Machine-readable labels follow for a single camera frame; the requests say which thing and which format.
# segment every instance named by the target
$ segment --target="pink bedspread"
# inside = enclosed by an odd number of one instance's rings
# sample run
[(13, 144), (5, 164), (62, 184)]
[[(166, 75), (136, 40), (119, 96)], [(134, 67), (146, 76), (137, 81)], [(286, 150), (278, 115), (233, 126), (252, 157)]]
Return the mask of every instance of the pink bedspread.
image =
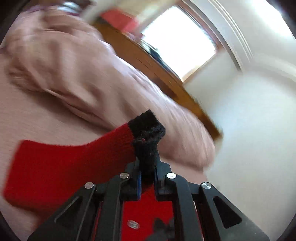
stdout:
[(117, 57), (79, 17), (55, 9), (23, 13), (6, 40), (10, 76), (19, 86), (50, 93), (108, 130), (150, 109), (166, 128), (161, 156), (195, 170), (214, 160), (213, 140), (201, 121)]
[[(162, 161), (188, 181), (206, 180), (202, 168), (213, 160), (214, 147), (202, 123), (118, 58), (95, 29), (61, 12), (23, 13), (7, 41), (10, 56), (0, 54), (1, 190), (20, 140), (84, 144), (147, 109), (167, 130), (159, 147)], [(38, 92), (20, 89), (12, 79)], [(27, 240), (36, 218), (2, 196), (0, 210)]]

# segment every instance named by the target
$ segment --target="window frame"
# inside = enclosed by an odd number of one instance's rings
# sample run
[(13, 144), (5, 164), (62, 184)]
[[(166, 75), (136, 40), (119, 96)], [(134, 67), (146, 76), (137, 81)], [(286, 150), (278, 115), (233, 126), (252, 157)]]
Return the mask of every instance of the window frame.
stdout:
[[(216, 52), (215, 54), (208, 59), (204, 64), (202, 64), (201, 66), (196, 66), (195, 68), (191, 69), (190, 71), (188, 71), (188, 73), (186, 75), (184, 75), (182, 77), (182, 79), (180, 77), (178, 77), (180, 79), (180, 82), (182, 83), (182, 85), (186, 84), (187, 82), (190, 81), (191, 78), (189, 78), (190, 76), (192, 76), (193, 74), (196, 74), (198, 71), (200, 71), (201, 69), (203, 69), (207, 64), (209, 64), (216, 56), (217, 54), (224, 49), (222, 43), (220, 42), (220, 40), (218, 39), (218, 37), (216, 36), (216, 34), (214, 33), (214, 31), (209, 27), (209, 25), (200, 17), (200, 15), (194, 11), (186, 2), (189, 0), (180, 0), (179, 2), (177, 2), (174, 6), (178, 7), (181, 11), (183, 11), (195, 24), (197, 24), (201, 30), (204, 31), (204, 33), (208, 36), (208, 38), (212, 41), (213, 45), (215, 46)], [(153, 17), (153, 21), (158, 18), (161, 14), (154, 16)], [(148, 25), (141, 26), (141, 29), (138, 29), (138, 31), (140, 31), (137, 34), (137, 39), (138, 42), (141, 42), (142, 39), (142, 34), (141, 32), (148, 27)]]

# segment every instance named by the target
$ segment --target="knitted sock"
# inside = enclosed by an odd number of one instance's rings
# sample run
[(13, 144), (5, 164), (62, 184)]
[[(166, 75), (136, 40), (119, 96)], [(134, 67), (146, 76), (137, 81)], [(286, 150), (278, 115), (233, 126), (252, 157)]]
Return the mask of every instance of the knitted sock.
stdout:
[(164, 132), (153, 113), (147, 111), (86, 145), (22, 141), (12, 162), (4, 197), (12, 205), (40, 216), (51, 215), (86, 182), (104, 183), (123, 172), (127, 163), (135, 161), (134, 144), (142, 146), (136, 148), (138, 153), (144, 150), (153, 155)]

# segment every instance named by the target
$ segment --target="window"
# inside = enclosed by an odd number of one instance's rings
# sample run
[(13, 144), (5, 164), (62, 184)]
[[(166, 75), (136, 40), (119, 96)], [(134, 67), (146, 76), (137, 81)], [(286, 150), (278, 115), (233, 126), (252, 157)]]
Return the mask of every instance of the window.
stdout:
[(213, 57), (217, 45), (180, 6), (173, 6), (142, 31), (162, 60), (184, 81)]

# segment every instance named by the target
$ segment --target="white wall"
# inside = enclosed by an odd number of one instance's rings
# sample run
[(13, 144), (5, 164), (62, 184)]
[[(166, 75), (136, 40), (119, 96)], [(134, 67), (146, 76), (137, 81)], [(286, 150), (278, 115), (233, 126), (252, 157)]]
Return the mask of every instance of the white wall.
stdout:
[(243, 70), (220, 56), (185, 86), (223, 131), (208, 179), (275, 241), (296, 213), (296, 41), (264, 0), (192, 2)]
[(211, 116), (220, 103), (222, 90), (229, 88), (238, 73), (239, 70), (224, 50), (214, 56), (205, 67), (193, 73), (184, 87)]
[(276, 240), (296, 212), (296, 84), (239, 75), (211, 118), (224, 136), (209, 181)]

